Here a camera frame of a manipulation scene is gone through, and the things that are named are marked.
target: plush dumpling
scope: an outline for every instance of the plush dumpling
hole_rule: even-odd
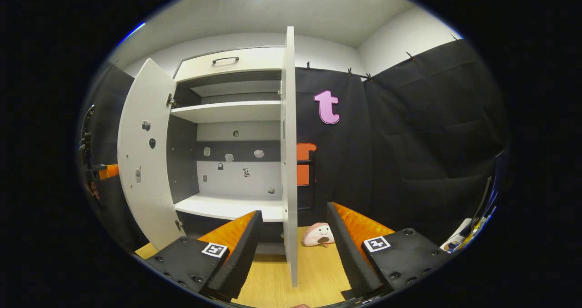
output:
[[[335,242],[335,240],[333,239],[333,234],[331,233],[331,229],[329,229],[328,223],[314,223],[307,229],[307,232],[305,232],[303,240],[301,241],[301,243],[306,247],[333,242]]]

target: ceiling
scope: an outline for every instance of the ceiling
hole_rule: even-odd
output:
[[[110,56],[117,66],[188,40],[243,32],[311,36],[358,48],[398,14],[407,0],[175,0],[147,18],[145,26]]]

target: drawer handle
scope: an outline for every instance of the drawer handle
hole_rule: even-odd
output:
[[[227,58],[216,59],[216,60],[212,61],[212,64],[215,64],[217,61],[223,61],[224,59],[235,59],[236,61],[239,61],[239,57],[227,57]]]

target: black curtain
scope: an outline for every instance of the black curtain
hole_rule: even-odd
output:
[[[106,63],[96,73],[93,88],[89,90],[90,97],[81,110],[84,114],[91,104],[95,105],[94,115],[89,121],[93,165],[117,164],[119,120],[132,83],[133,77],[111,63]],[[126,250],[134,251],[147,244],[147,238],[125,201],[119,176],[96,181],[95,186],[105,209],[98,209],[92,200],[89,202],[107,231]]]
[[[501,93],[463,40],[364,82],[374,173],[368,216],[445,242],[476,211],[508,140]]]
[[[368,214],[370,207],[372,150],[368,105],[359,76],[347,72],[296,68],[297,143],[313,143],[316,151],[316,203],[312,211],[299,212],[299,226],[326,218],[326,203],[337,202]],[[320,118],[314,96],[331,91],[338,100],[335,124]],[[298,187],[299,207],[311,200],[310,186]]]

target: open cabinet door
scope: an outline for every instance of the open cabinet door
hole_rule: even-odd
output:
[[[129,89],[118,134],[119,177],[129,209],[145,237],[162,250],[180,236],[168,181],[166,136],[176,82],[147,59]]]
[[[297,131],[295,109],[295,36],[287,27],[281,72],[281,182],[285,256],[291,285],[297,287]]]

